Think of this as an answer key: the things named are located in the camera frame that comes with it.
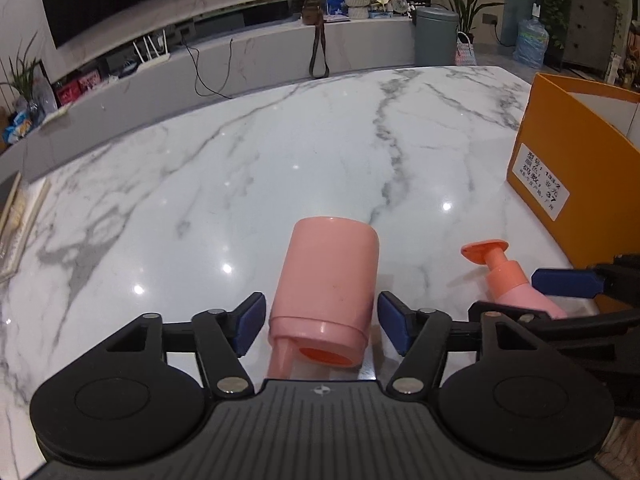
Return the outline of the pink pump bottle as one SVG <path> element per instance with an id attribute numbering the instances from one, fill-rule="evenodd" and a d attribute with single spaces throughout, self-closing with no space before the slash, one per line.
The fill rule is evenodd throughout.
<path id="1" fill-rule="evenodd" d="M 486 283 L 496 304 L 547 313 L 550 318 L 567 318 L 566 312 L 534 289 L 520 264 L 506 256 L 505 240 L 482 240 L 464 245 L 461 255 L 479 266 L 486 266 Z"/>

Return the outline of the orange cardboard box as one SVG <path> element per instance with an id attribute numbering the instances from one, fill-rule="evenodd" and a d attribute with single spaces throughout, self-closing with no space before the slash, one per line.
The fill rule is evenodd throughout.
<path id="1" fill-rule="evenodd" d="M 639 97 L 539 73 L 506 180 L 577 269 L 639 250 Z"/>

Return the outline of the wooden framed board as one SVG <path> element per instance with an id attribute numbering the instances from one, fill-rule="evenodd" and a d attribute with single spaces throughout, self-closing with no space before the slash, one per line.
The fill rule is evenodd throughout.
<path id="1" fill-rule="evenodd" d="M 51 183 L 42 178 L 27 183 L 19 171 L 1 182 L 1 281 L 12 278 Z"/>

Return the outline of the green potted plant left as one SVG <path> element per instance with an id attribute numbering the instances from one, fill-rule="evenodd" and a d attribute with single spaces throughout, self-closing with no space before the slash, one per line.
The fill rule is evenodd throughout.
<path id="1" fill-rule="evenodd" d="M 35 42 L 37 34 L 33 34 L 26 47 L 18 45 L 14 58 L 9 58 L 9 73 L 2 86 L 10 87 L 17 93 L 13 103 L 13 116 L 25 112 L 34 126 L 39 126 L 43 121 L 41 105 L 35 96 L 36 69 L 40 66 L 40 59 L 29 54 L 29 50 Z"/>

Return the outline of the grey drawer cabinet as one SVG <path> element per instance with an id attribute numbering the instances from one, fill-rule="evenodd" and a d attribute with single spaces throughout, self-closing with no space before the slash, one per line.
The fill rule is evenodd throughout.
<path id="1" fill-rule="evenodd" d="M 604 74 L 610 62 L 617 22 L 608 0 L 570 0 L 563 62 Z"/>

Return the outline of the red box on shelf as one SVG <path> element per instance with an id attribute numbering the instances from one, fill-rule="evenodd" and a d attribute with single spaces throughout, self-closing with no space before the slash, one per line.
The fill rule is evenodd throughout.
<path id="1" fill-rule="evenodd" d="M 65 84 L 59 81 L 54 85 L 54 90 L 61 106 L 77 101 L 84 93 L 84 87 L 77 79 L 73 79 Z"/>

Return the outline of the grey trash bin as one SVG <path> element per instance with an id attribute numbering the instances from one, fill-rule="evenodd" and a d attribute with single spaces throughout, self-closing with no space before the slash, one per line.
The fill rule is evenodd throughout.
<path id="1" fill-rule="evenodd" d="M 416 66 L 453 66 L 458 14 L 438 6 L 420 6 L 414 11 L 413 24 Z"/>

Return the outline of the white wifi router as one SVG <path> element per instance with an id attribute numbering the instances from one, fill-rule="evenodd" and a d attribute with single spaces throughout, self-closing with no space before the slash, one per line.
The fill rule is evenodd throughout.
<path id="1" fill-rule="evenodd" d="M 147 70 L 170 59 L 165 29 L 141 36 L 132 45 L 138 59 L 138 70 Z"/>

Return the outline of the blue water jug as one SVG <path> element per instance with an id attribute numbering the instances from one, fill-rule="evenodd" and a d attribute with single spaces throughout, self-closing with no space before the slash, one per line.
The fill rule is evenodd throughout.
<path id="1" fill-rule="evenodd" d="M 548 43 L 549 33 L 536 16 L 520 21 L 513 58 L 518 63 L 538 70 L 544 64 Z"/>

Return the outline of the striped gift bag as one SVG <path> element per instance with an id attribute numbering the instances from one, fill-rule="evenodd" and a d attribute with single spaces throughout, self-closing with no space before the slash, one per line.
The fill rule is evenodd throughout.
<path id="1" fill-rule="evenodd" d="M 473 41 L 465 32 L 457 32 L 456 55 L 454 62 L 457 66 L 477 66 Z"/>

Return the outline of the pink cylindrical container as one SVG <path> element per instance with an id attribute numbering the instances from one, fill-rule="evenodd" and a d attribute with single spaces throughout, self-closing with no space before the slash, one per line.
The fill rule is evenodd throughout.
<path id="1" fill-rule="evenodd" d="M 379 255 L 378 234 L 365 223 L 296 222 L 270 311 L 269 378 L 289 378 L 300 358 L 345 368 L 362 363 Z"/>

